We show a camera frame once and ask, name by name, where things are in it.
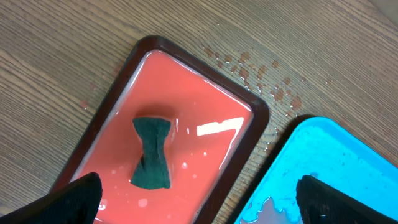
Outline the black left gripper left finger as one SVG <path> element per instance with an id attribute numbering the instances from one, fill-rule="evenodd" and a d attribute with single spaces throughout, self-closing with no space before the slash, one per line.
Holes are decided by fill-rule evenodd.
<path id="1" fill-rule="evenodd" d="M 102 198 L 95 172 L 1 217 L 1 224 L 93 224 Z"/>

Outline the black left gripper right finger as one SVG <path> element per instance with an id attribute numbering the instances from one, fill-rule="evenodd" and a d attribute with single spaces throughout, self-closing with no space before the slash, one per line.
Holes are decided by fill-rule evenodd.
<path id="1" fill-rule="evenodd" d="M 297 182 L 296 193 L 304 224 L 397 224 L 396 220 L 311 175 Z"/>

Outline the dark green bow-shaped sponge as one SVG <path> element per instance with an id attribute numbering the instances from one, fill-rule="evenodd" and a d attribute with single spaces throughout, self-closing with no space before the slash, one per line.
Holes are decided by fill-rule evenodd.
<path id="1" fill-rule="evenodd" d="M 141 139 L 143 155 L 133 172 L 131 184 L 147 190 L 169 189 L 170 176 L 164 146 L 171 122 L 162 118 L 140 117 L 133 119 L 132 123 Z"/>

